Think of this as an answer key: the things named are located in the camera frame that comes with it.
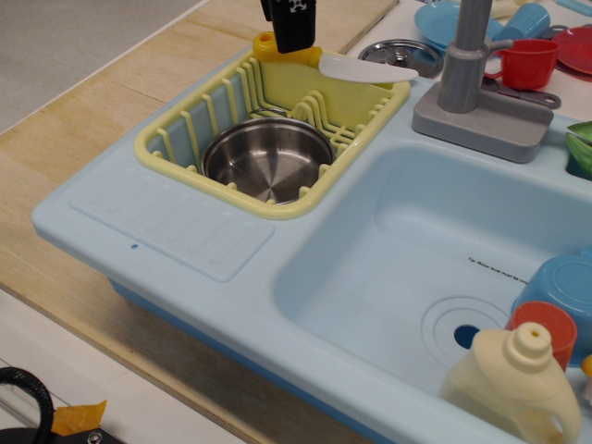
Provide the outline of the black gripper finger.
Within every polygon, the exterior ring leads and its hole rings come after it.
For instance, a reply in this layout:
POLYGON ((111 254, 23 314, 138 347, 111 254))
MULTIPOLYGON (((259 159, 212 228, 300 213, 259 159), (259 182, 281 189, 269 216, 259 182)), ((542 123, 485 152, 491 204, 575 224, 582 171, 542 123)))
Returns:
POLYGON ((272 23, 281 54, 308 49, 315 43, 315 0, 261 0, 265 19, 272 23))

